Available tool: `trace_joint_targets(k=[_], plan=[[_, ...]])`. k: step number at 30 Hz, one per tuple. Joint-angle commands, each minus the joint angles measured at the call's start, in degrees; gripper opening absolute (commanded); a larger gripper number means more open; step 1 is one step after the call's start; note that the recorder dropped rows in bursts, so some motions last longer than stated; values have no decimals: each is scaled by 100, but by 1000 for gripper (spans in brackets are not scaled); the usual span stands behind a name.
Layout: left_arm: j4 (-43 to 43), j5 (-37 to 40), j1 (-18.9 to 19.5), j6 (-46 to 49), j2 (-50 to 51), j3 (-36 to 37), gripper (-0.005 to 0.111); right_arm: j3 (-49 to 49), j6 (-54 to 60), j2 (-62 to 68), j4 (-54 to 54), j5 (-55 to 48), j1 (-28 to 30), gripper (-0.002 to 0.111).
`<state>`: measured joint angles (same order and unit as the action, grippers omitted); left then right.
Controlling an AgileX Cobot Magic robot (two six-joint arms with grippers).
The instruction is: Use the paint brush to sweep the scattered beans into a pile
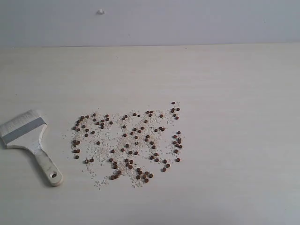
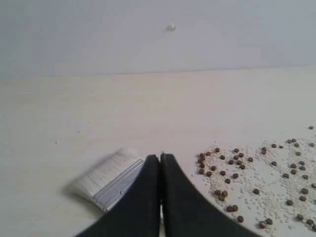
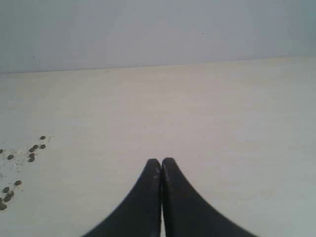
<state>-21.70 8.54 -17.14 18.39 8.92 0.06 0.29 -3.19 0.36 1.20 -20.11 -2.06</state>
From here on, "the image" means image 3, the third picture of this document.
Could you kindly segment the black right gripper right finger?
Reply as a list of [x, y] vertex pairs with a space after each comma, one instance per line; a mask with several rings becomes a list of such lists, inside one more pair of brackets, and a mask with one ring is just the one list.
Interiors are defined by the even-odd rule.
[[161, 183], [167, 237], [252, 236], [208, 204], [186, 179], [175, 159], [162, 161]]

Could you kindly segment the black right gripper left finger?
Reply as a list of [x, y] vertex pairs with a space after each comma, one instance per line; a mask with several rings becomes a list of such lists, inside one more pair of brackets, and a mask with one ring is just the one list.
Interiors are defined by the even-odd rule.
[[86, 237], [159, 237], [161, 232], [161, 165], [147, 160], [137, 182], [120, 205]]

